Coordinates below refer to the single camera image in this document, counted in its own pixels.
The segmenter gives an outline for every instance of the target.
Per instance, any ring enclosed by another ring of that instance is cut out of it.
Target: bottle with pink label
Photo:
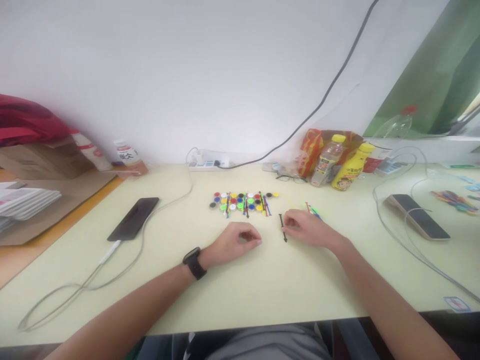
[[[120,160],[128,167],[129,171],[133,172],[134,176],[144,175],[149,172],[149,169],[140,158],[137,150],[127,145],[125,140],[118,139],[113,142],[116,146],[116,152]]]
[[[90,160],[98,171],[112,170],[113,166],[90,140],[76,128],[71,128],[70,134],[83,155]]]

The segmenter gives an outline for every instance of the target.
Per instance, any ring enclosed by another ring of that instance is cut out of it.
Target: yellow bottle
[[[350,160],[347,160],[338,171],[331,182],[331,186],[338,191],[346,191],[352,181],[355,180],[364,169],[365,160],[370,153],[375,149],[375,146],[369,143],[360,145],[355,155]]]

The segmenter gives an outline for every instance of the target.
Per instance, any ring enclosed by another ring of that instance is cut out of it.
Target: white wall
[[[448,0],[380,0],[305,130],[362,133]],[[262,153],[317,106],[371,0],[0,2],[0,93],[37,101],[114,159],[125,138],[179,163],[193,146]]]

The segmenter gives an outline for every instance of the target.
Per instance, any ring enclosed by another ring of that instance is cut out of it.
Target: black cable
[[[213,163],[217,168],[220,168],[220,169],[224,169],[224,170],[230,170],[230,169],[235,169],[235,168],[239,168],[243,165],[248,165],[248,164],[253,164],[253,163],[256,163],[260,160],[263,160],[265,159],[268,155],[270,155],[271,153],[273,153],[275,150],[281,148],[283,145],[285,145],[296,133],[298,130],[300,130],[300,128],[305,125],[305,123],[310,120],[310,118],[315,115],[315,113],[322,107],[322,105],[324,104],[325,100],[327,99],[328,95],[330,94],[330,91],[332,90],[332,88],[334,87],[335,83],[337,82],[337,80],[339,79],[340,75],[343,73],[345,67],[347,66],[347,64],[349,63],[349,60],[350,58],[352,57],[352,54],[354,53],[354,50],[355,48],[357,47],[357,43],[359,42],[360,40],[360,36],[362,35],[362,33],[364,32],[364,28],[365,28],[365,25],[367,25],[367,22],[369,20],[369,17],[370,17],[370,14],[372,13],[375,5],[379,2],[379,0],[373,0],[373,2],[371,3],[370,5],[370,8],[368,9],[368,11],[366,12],[366,15],[365,15],[365,18],[363,19],[363,22],[361,24],[361,27],[360,27],[360,30],[358,31],[358,34],[356,35],[356,38],[355,38],[355,41],[353,42],[353,45],[351,46],[351,49],[350,49],[350,52],[348,53],[348,56],[346,57],[345,61],[343,62],[343,65],[341,66],[340,70],[338,71],[338,73],[336,74],[335,78],[333,79],[333,81],[331,82],[330,86],[328,87],[328,90],[326,91],[325,95],[323,96],[323,99],[321,100],[320,104],[316,107],[315,110],[312,111],[312,113],[310,115],[308,115],[308,117],[303,120],[301,122],[301,124],[291,133],[291,135],[284,141],[282,142],[280,145],[274,147],[272,150],[270,150],[269,152],[267,152],[265,155],[263,155],[262,157],[256,159],[256,160],[252,160],[252,161],[247,161],[247,162],[244,162],[244,163],[241,163],[241,164],[238,164],[238,165],[234,165],[234,166],[230,166],[230,167],[223,167],[223,166],[220,166],[220,161],[218,160],[215,160],[215,162]]]

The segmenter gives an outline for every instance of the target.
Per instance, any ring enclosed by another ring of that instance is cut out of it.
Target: black smartphone
[[[133,240],[144,225],[145,220],[160,201],[158,197],[139,199],[127,215],[108,237],[108,241]]]
[[[421,208],[410,195],[406,194],[390,195],[387,200],[390,204],[399,208],[404,216],[411,209]],[[427,240],[444,241],[450,239],[450,235],[423,209],[410,211],[407,220]]]

